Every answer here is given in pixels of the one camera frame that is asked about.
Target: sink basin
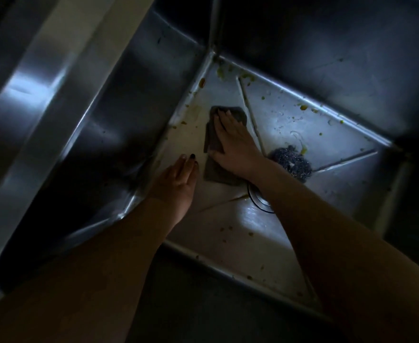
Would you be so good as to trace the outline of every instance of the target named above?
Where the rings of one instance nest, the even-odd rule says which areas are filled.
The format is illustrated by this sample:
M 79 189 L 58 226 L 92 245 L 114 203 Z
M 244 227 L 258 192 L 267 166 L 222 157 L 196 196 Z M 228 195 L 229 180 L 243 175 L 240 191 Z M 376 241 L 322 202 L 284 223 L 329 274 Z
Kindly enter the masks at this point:
M 306 186 L 384 236 L 419 150 L 418 33 L 419 0 L 156 0 L 3 250 L 0 288 L 124 217 L 180 154 L 203 169 L 212 106 L 241 107 L 264 155 L 294 146 Z M 246 183 L 201 174 L 165 244 L 325 318 Z

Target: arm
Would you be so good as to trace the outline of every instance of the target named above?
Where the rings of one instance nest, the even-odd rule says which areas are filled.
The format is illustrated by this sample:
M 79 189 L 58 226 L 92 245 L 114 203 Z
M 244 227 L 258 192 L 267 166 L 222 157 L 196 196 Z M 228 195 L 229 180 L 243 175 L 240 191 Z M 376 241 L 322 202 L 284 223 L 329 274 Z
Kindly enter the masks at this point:
M 181 156 L 131 214 L 0 301 L 0 342 L 124 342 L 152 258 L 187 212 L 198 165 Z
M 270 202 L 300 265 L 343 331 L 354 341 L 419 342 L 419 266 L 264 158 L 232 116 L 219 113 L 215 126 L 224 154 L 211 156 Z

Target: sink bottom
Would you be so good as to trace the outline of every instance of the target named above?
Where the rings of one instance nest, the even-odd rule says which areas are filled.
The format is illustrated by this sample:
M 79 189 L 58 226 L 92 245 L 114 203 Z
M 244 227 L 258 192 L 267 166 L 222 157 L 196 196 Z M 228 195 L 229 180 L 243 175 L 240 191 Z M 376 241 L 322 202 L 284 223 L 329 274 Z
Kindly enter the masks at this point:
M 254 204 L 247 184 L 202 178 L 205 125 L 216 105 L 245 110 L 247 128 L 264 155 L 293 145 L 313 168 L 306 186 L 381 235 L 411 166 L 401 149 L 362 122 L 229 56 L 206 56 L 159 142 L 149 180 L 129 208 L 181 153 L 194 153 L 202 169 L 194 202 L 166 244 L 270 297 L 319 314 L 320 302 L 275 214 Z

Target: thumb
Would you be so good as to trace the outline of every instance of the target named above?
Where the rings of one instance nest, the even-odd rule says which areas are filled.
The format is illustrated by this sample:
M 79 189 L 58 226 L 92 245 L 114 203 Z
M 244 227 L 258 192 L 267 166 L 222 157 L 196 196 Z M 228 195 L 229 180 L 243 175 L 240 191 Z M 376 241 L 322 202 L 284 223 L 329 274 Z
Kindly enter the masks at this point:
M 216 161 L 218 164 L 224 161 L 225 154 L 222 154 L 221 152 L 218 152 L 217 150 L 209 150 L 209 156 L 212 157 L 214 161 Z

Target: drain ring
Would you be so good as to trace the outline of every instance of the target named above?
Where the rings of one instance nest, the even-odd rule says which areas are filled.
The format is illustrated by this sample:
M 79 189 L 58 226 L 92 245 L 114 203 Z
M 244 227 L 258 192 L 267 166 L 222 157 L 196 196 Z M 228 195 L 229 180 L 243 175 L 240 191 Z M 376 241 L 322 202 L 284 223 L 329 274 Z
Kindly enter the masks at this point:
M 270 203 L 263 198 L 258 187 L 256 187 L 254 184 L 248 183 L 247 192 L 249 193 L 249 197 L 251 198 L 252 202 L 258 208 L 264 212 L 274 213 Z

